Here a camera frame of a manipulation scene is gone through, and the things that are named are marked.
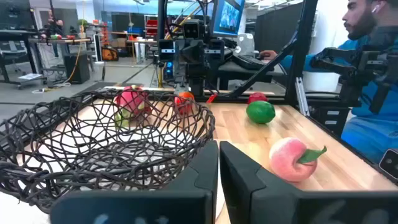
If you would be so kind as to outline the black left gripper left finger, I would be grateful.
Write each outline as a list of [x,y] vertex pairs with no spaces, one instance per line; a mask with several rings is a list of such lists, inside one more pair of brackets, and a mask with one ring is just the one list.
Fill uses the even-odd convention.
[[161,190],[72,193],[50,211],[50,224],[214,224],[218,145],[209,141]]

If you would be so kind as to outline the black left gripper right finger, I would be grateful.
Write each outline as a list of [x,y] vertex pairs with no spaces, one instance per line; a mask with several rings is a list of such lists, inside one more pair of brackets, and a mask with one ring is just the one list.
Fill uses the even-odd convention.
[[220,169],[231,224],[398,224],[396,191],[303,191],[228,141]]

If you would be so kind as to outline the pink peach with leaf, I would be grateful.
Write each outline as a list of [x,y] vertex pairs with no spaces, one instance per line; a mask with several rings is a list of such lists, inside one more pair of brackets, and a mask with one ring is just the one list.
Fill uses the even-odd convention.
[[275,142],[269,151],[269,164],[274,174],[289,182],[308,179],[317,168],[318,158],[327,152],[309,149],[297,138],[283,138]]

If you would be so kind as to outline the red orange mango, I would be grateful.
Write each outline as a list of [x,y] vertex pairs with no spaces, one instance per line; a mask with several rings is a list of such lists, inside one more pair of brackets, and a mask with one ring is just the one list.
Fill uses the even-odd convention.
[[178,96],[174,98],[175,107],[179,114],[190,114],[194,101],[194,95],[189,91],[180,92]]

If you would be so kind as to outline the red round fruit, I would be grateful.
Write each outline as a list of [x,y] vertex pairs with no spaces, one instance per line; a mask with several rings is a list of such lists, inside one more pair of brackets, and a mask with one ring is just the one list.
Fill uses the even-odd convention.
[[254,92],[249,95],[248,104],[250,105],[255,101],[268,101],[268,98],[261,92]]

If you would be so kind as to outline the pink dragon fruit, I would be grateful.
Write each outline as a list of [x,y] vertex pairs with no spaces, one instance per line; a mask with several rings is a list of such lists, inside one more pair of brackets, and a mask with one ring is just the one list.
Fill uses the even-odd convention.
[[152,108],[147,102],[148,93],[142,88],[131,85],[125,86],[124,91],[117,95],[113,102],[118,107],[114,114],[117,127],[128,127],[130,122],[152,113]]

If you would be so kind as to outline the green lime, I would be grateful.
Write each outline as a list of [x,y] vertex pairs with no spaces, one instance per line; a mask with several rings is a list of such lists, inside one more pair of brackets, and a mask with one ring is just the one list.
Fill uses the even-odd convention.
[[254,101],[247,106],[246,114],[257,124],[267,124],[275,118],[275,109],[267,101]]

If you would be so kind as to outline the blue lit computer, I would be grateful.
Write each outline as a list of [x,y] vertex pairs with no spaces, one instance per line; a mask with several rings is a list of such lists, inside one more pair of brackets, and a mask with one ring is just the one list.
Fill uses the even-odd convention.
[[173,62],[166,62],[164,67],[164,80],[174,78],[174,65]]

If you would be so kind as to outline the red bin shelf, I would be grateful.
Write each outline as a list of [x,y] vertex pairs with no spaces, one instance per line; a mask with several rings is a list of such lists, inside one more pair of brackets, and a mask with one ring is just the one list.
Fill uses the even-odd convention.
[[156,38],[157,36],[157,19],[145,20],[145,36],[148,39]]

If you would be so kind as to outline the person's hand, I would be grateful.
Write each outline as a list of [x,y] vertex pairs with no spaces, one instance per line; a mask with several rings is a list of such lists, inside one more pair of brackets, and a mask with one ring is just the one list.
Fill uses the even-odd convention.
[[263,50],[259,53],[261,60],[272,60],[277,56],[277,53],[273,50]]

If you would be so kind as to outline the white upright panel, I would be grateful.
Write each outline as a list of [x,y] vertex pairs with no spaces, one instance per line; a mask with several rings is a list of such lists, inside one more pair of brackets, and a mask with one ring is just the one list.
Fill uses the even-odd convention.
[[94,45],[95,45],[95,56],[97,62],[102,62],[102,50],[101,50],[101,41],[100,36],[98,34],[93,35]]

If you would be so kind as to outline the black computer tower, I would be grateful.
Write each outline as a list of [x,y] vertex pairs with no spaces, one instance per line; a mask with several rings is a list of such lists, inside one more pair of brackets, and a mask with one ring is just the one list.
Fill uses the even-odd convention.
[[73,72],[73,76],[69,79],[70,83],[82,84],[90,79],[90,69],[87,54],[69,54],[63,58],[67,78]]

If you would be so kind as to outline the wooden top workbench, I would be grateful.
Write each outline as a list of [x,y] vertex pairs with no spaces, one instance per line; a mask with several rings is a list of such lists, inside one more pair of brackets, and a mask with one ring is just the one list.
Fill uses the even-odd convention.
[[[66,38],[62,38],[62,39],[42,39],[41,37],[38,37],[38,38],[32,37],[32,38],[29,39],[29,42],[31,44],[33,44],[34,42],[36,44],[46,44],[46,45],[54,45],[54,44],[56,44],[57,46],[59,46],[61,48],[60,55],[62,56],[62,58],[64,58],[64,56],[69,55],[69,54],[77,54],[77,56],[79,56],[80,54],[87,54],[88,60],[91,63],[91,67],[93,67],[93,62],[90,59],[90,57],[94,53],[90,52],[90,51],[87,51],[87,49],[82,50],[82,47],[87,42],[89,44],[91,43],[91,39],[90,38],[86,38],[86,39],[66,39]],[[56,84],[69,82],[69,79],[71,79],[71,77],[73,76],[73,72],[72,72],[71,76],[69,78],[67,78],[67,73],[66,73],[66,69],[65,69],[64,60],[63,60],[63,67],[58,67],[56,65],[56,66],[52,66],[52,67],[49,67],[49,68],[45,68],[43,66],[42,74],[45,75],[45,77],[47,77],[45,72],[53,72],[53,73],[55,73],[55,72],[59,72],[59,71],[62,71],[66,75],[66,79],[65,80],[56,81]]]

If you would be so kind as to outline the black background desk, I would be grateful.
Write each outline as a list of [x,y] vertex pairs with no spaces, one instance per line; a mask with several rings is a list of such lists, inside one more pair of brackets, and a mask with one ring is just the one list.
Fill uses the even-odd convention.
[[[38,46],[35,42],[33,44],[29,42],[29,39],[37,34],[38,32],[27,30],[0,29],[0,75],[2,75],[0,83],[17,85],[20,90],[31,81],[40,80],[44,85],[47,84],[47,77],[42,74],[43,66]],[[18,78],[17,81],[12,81],[6,69],[6,60],[11,60],[14,63],[15,60],[25,55],[29,60],[32,73],[39,74],[39,76],[31,79]]]

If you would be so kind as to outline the black metal rig frame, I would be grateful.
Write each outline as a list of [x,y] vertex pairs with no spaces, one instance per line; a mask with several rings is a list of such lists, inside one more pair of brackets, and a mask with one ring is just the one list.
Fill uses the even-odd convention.
[[[278,63],[285,59],[289,54],[292,54],[292,68],[287,74],[287,88],[282,96],[272,95],[269,103],[273,105],[289,105],[294,108],[299,108],[297,101],[297,94],[295,89],[295,79],[302,78],[302,72],[305,62],[305,51],[310,46],[310,29],[315,18],[315,9],[318,0],[303,0],[302,12],[298,20],[298,28],[296,33],[292,36],[292,40],[282,49],[282,51],[272,59],[267,65],[263,66],[257,73],[249,78],[243,86],[238,89],[223,93],[215,98],[216,103],[244,103],[248,99],[247,89],[254,82],[259,81],[261,77],[265,76]],[[359,101],[344,100],[339,96],[307,96],[308,106],[337,106],[337,107],[352,107],[358,106]],[[336,137],[327,128],[322,126],[318,121],[310,116],[306,116],[310,121],[318,125],[322,130],[326,131],[331,137]]]

